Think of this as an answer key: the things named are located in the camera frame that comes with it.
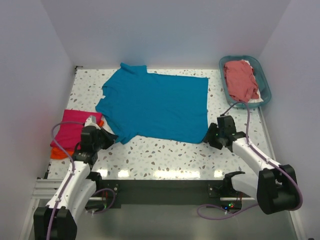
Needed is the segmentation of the blue t shirt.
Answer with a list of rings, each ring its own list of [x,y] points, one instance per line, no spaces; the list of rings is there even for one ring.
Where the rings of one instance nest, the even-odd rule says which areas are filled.
[[[149,73],[145,65],[120,68],[102,86],[95,107],[117,141],[135,136],[199,144],[208,130],[206,77]]]

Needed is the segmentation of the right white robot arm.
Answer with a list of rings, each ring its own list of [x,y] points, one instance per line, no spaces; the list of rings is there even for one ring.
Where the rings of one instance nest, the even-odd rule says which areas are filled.
[[[218,196],[233,197],[243,193],[256,199],[267,215],[295,211],[302,206],[303,197],[294,168],[267,156],[253,144],[247,133],[237,131],[230,115],[220,115],[216,123],[211,123],[203,142],[218,150],[227,148],[255,173],[254,176],[248,176],[242,170],[227,173],[222,184],[213,188]]]

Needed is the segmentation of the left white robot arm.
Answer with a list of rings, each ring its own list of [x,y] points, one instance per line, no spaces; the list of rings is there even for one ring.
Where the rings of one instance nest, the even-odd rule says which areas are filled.
[[[34,237],[37,240],[74,240],[77,221],[93,196],[102,196],[102,203],[89,207],[93,214],[108,210],[116,200],[113,188],[104,188],[101,174],[92,171],[98,152],[111,147],[117,136],[98,125],[85,126],[80,141],[70,157],[67,174],[54,195],[33,214]]]

